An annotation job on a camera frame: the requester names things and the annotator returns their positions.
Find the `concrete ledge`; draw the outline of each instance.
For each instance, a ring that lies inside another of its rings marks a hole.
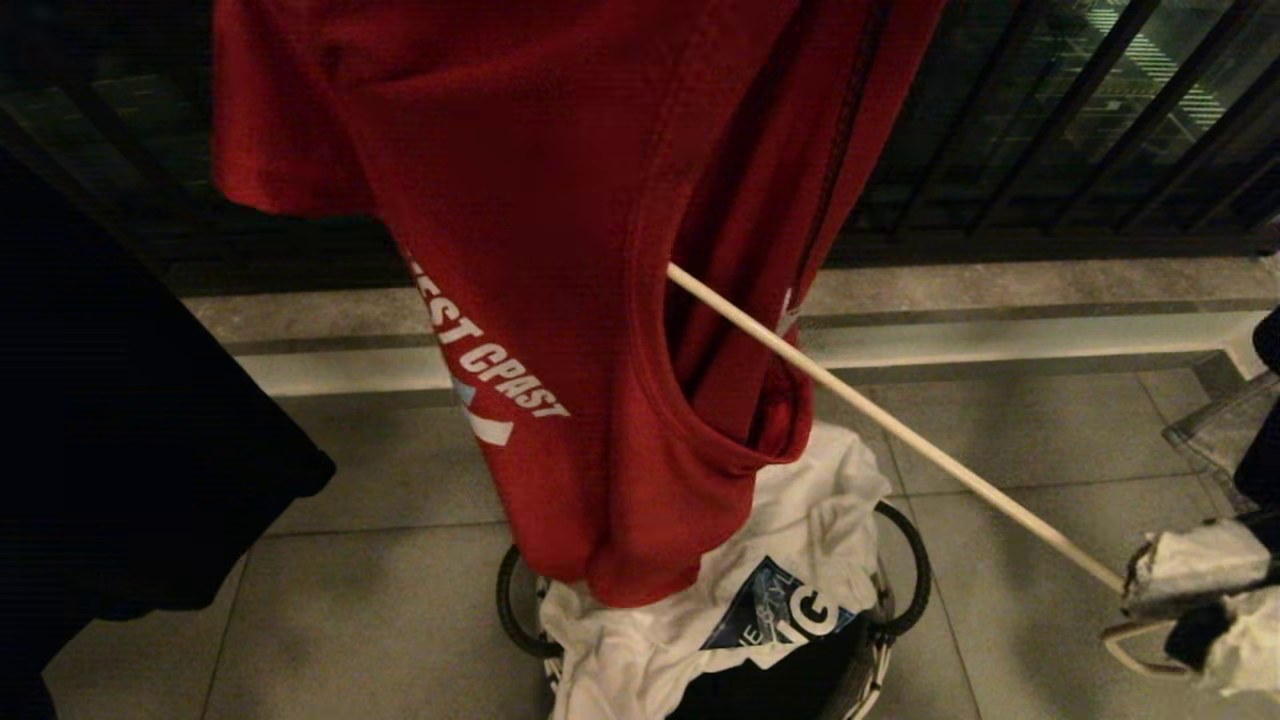
[[[1249,334],[1276,304],[1275,275],[1248,259],[826,270],[805,305],[801,342],[822,365],[864,380],[957,366],[1016,373],[1025,363],[1140,370],[1221,356],[1234,368],[1224,382],[1234,382],[1260,372]],[[187,306],[275,397],[436,397],[449,388],[411,288]]]
[[[237,355],[430,343],[412,288],[186,300]],[[1280,288],[1244,258],[1084,260],[823,270],[803,327],[1261,311]]]

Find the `white lettering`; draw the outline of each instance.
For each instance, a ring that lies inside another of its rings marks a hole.
[[[489,368],[488,370],[480,373],[480,379],[489,382],[494,377],[511,379],[511,378],[518,378],[520,375],[524,374],[525,374],[525,366],[520,363],[520,360],[507,360],[506,363],[494,365],[493,368]]]
[[[791,593],[791,618],[800,629],[814,637],[822,637],[836,629],[840,612],[818,591],[800,585]]]
[[[742,630],[742,641],[739,644],[755,646],[760,644],[762,642],[764,642],[764,638],[760,637],[760,630],[756,630],[755,628],[748,628]]]
[[[534,418],[547,418],[549,415],[559,415],[562,418],[568,418],[568,410],[563,405],[557,405],[556,407],[544,407],[541,410],[534,410]]]
[[[500,386],[495,387],[494,389],[506,395],[507,397],[516,397],[517,395],[524,395],[525,392],[531,391],[541,384],[543,380],[539,380],[534,375],[525,375],[522,378],[507,380]]]
[[[468,350],[465,355],[462,355],[462,357],[458,357],[458,365],[462,365],[472,373],[479,373],[489,366],[485,360],[498,363],[506,357],[507,351],[503,350],[500,345],[486,342],[480,347]]]
[[[791,623],[787,623],[786,620],[778,620],[773,625],[773,629],[776,629],[778,634],[782,635],[783,639],[786,639],[786,642],[791,642],[795,644],[805,644],[806,642],[809,642],[809,638],[806,638],[804,633],[792,628]]]
[[[457,320],[461,315],[458,306],[448,297],[433,297],[426,306],[431,310],[431,324],[435,327],[443,325],[445,319]]]
[[[475,323],[472,323],[468,318],[462,318],[458,320],[458,327],[443,333],[435,333],[435,337],[440,341],[440,345],[449,345],[451,342],[465,337],[480,337],[483,334],[484,331],[477,328]]]
[[[440,288],[431,282],[431,278],[422,274],[422,268],[419,268],[417,263],[413,264],[413,273],[417,274],[417,292],[421,293],[422,297],[435,297],[436,295],[440,295]]]
[[[516,405],[521,407],[538,407],[543,402],[547,402],[547,405],[552,405],[556,402],[556,396],[552,395],[552,391],[547,388],[535,389],[529,395],[522,395],[516,398]]]

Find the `graphic print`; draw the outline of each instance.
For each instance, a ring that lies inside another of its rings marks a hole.
[[[852,620],[852,612],[833,605],[765,556],[699,650],[804,644],[842,630]]]

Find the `wooden stick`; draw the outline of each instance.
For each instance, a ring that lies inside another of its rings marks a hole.
[[[685,270],[680,269],[675,263],[667,264],[667,277],[707,305],[710,305],[713,310],[741,328],[742,332],[763,342],[769,347],[769,350],[781,355],[783,360],[799,368],[804,374],[826,386],[846,402],[867,414],[872,420],[909,445],[913,450],[932,460],[940,468],[968,486],[969,489],[978,495],[978,497],[986,500],[996,510],[1000,510],[1015,523],[1030,530],[1032,534],[1048,543],[1053,550],[1065,555],[1068,560],[1079,565],[1085,573],[1093,575],[1102,584],[1107,585],[1116,593],[1124,594],[1124,580],[1120,575],[1115,574],[1110,568],[1084,552],[1084,550],[1068,539],[1066,536],[1057,532],[1056,528],[1044,520],[1041,520],[1030,510],[1027,510],[1014,501],[1014,498],[1009,497],[995,486],[978,477],[977,473],[961,465],[955,457],[951,457],[936,445],[920,437],[915,430],[904,425],[897,418],[890,415],[884,411],[884,409],[868,400],[867,396],[849,387],[847,383],[833,375],[829,370],[810,360],[791,343],[769,332],[764,325],[758,323],[755,318],[751,318],[742,310],[739,310],[732,302],[724,300],[716,291],[707,287]]]

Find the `hanging laundry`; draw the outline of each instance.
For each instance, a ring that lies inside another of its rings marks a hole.
[[[1224,594],[1280,583],[1280,511],[1148,536],[1125,583],[1124,611],[1137,619],[1178,618]]]
[[[1188,612],[1165,652],[1199,673],[1201,689],[1280,693],[1280,585]]]
[[[215,183],[381,218],[526,561],[641,606],[812,421],[667,263],[788,325],[943,4],[218,0]]]
[[[888,492],[870,448],[819,421],[796,461],[760,471],[750,520],[703,556],[692,587],[611,609],[552,583],[541,623],[564,648],[553,720],[666,717],[704,673],[832,642],[876,605],[872,514]]]

